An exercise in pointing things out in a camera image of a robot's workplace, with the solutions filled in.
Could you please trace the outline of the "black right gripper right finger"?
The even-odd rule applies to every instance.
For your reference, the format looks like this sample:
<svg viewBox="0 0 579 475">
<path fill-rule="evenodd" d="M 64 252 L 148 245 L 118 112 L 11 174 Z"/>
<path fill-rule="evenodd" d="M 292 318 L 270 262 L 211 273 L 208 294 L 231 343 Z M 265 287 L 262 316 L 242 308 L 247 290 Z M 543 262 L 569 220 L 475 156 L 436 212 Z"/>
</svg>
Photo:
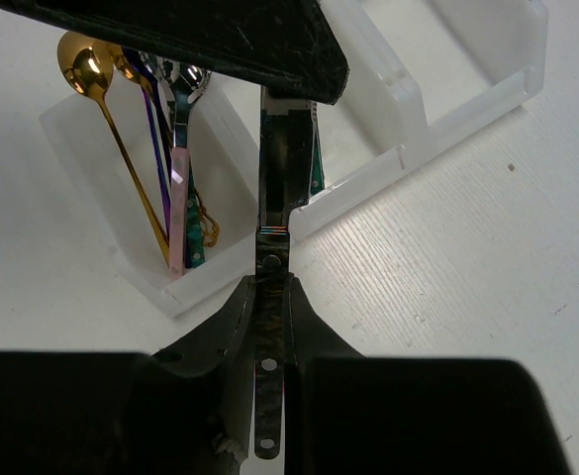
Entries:
<svg viewBox="0 0 579 475">
<path fill-rule="evenodd" d="M 567 474 L 546 402 L 511 359 L 369 357 L 283 296 L 288 474 Z"/>
</svg>

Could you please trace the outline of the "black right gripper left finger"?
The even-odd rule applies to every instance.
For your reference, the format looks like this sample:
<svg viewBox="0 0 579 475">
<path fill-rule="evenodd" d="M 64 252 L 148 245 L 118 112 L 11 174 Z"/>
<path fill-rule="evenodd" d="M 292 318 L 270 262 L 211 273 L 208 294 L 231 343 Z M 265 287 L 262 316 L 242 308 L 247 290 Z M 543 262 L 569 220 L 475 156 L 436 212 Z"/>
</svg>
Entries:
<svg viewBox="0 0 579 475">
<path fill-rule="evenodd" d="M 254 284 L 155 354 L 0 351 L 0 474 L 236 474 Z"/>
</svg>

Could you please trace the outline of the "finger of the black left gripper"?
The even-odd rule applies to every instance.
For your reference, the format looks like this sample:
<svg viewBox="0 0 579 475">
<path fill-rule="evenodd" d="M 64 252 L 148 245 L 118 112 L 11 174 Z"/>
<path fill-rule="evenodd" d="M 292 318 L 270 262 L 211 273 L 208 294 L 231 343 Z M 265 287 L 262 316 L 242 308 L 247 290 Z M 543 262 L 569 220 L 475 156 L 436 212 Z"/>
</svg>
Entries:
<svg viewBox="0 0 579 475">
<path fill-rule="evenodd" d="M 324 104 L 349 75 L 316 1 L 14 1 L 11 10 Z"/>
</svg>

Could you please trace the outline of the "knife with dark handle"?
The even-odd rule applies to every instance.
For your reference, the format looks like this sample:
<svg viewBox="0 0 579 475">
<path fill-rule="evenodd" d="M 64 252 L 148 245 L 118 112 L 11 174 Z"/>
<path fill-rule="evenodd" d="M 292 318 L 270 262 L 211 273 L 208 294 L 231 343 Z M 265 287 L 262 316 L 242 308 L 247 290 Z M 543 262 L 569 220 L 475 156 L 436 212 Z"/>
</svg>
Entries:
<svg viewBox="0 0 579 475">
<path fill-rule="evenodd" d="M 254 453 L 280 452 L 284 389 L 284 286 L 289 274 L 291 213 L 309 203 L 313 105 L 263 86 L 260 96 L 258 221 L 255 233 Z"/>
</svg>

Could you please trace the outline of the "silver spoon green handle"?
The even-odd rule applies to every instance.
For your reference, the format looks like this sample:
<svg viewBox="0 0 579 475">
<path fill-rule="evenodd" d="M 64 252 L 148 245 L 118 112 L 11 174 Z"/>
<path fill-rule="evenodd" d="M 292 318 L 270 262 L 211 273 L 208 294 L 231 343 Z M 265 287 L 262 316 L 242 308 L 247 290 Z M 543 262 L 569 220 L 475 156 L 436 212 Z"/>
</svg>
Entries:
<svg viewBox="0 0 579 475">
<path fill-rule="evenodd" d="M 174 62 L 170 73 L 170 89 L 174 97 L 171 123 L 173 143 L 187 148 L 188 126 L 195 103 L 206 92 L 210 80 L 210 72 L 191 64 Z M 196 268 L 205 262 L 204 245 L 216 240 L 208 232 L 213 223 L 206 216 L 202 200 L 195 188 L 191 159 L 187 163 L 188 172 L 188 211 L 186 223 L 186 267 Z"/>
</svg>

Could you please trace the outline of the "silver spoon pink handle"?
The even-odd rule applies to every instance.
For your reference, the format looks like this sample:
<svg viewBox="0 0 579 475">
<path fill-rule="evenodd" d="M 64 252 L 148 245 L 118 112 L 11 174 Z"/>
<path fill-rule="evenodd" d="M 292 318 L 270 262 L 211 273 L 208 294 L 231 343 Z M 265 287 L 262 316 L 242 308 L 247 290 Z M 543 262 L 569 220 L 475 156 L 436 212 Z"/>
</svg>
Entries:
<svg viewBox="0 0 579 475">
<path fill-rule="evenodd" d="M 156 57 L 140 52 L 140 64 L 147 70 L 161 141 L 165 147 L 164 159 L 170 179 L 169 270 L 171 278 L 178 279 L 185 273 L 189 154 L 172 143 L 173 133 L 162 107 L 159 88 L 161 73 Z"/>
</svg>

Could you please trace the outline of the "silver fork green handle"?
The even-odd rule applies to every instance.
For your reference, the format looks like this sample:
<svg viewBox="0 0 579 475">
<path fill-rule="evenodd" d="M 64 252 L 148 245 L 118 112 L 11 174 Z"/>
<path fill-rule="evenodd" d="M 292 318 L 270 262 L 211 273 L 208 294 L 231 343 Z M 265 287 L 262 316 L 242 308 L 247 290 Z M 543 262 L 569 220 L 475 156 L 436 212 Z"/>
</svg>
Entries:
<svg viewBox="0 0 579 475">
<path fill-rule="evenodd" d="M 323 169 L 323 159 L 321 151 L 321 141 L 319 126 L 314 123 L 314 145 L 313 145 L 313 162 L 311 176 L 311 195 L 315 196 L 325 188 L 325 174 Z"/>
</svg>

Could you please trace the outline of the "purple metallic spoon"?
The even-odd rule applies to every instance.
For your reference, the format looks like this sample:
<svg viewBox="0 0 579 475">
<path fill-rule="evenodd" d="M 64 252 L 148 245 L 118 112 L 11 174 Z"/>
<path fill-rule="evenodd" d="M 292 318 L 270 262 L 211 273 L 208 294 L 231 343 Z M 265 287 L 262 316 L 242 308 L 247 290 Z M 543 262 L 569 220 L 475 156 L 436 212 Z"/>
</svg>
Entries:
<svg viewBox="0 0 579 475">
<path fill-rule="evenodd" d="M 164 166 L 165 150 L 162 143 L 161 124 L 159 122 L 163 111 L 161 108 L 157 80 L 144 65 L 140 53 L 128 47 L 122 47 L 123 58 L 139 74 L 140 87 L 145 97 L 146 116 L 150 130 L 153 152 L 156 162 L 157 177 L 162 202 L 166 233 L 170 231 L 170 195 L 167 184 L 166 167 Z"/>
</svg>

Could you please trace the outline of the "gold spoon ornate handle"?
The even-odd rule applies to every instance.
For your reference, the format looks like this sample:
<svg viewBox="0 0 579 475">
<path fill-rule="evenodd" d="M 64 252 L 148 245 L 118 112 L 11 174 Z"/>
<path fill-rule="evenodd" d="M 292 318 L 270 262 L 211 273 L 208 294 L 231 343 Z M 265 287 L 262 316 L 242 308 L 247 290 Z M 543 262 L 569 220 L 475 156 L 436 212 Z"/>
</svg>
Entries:
<svg viewBox="0 0 579 475">
<path fill-rule="evenodd" d="M 169 268 L 169 234 L 166 233 L 164 215 L 160 217 L 155 211 L 106 102 L 107 93 L 113 83 L 114 73 L 119 72 L 115 68 L 107 50 L 107 43 L 83 34 L 67 32 L 62 35 L 57 44 L 56 57 L 58 66 L 67 84 L 78 95 L 95 102 L 102 112 L 139 195 L 157 246 Z M 167 106 L 169 112 L 172 113 L 174 97 L 170 97 L 167 100 Z M 170 195 L 170 179 L 167 168 L 166 172 L 168 173 L 166 180 Z M 206 216 L 213 223 L 212 227 L 208 227 L 208 232 L 216 241 L 212 244 L 206 243 L 204 251 L 207 247 L 212 247 L 217 243 L 220 234 L 219 224 L 207 213 L 206 208 L 205 211 Z"/>
</svg>

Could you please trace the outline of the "gold spoon plain handle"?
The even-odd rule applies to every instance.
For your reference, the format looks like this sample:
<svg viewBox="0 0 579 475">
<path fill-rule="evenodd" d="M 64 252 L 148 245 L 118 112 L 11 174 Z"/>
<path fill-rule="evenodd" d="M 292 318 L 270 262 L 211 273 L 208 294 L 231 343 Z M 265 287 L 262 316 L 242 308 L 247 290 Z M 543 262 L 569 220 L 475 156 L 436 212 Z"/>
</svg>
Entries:
<svg viewBox="0 0 579 475">
<path fill-rule="evenodd" d="M 107 43 L 107 50 L 115 68 L 128 80 L 138 84 L 140 87 L 144 87 L 143 77 L 127 59 L 123 48 L 117 44 Z"/>
</svg>

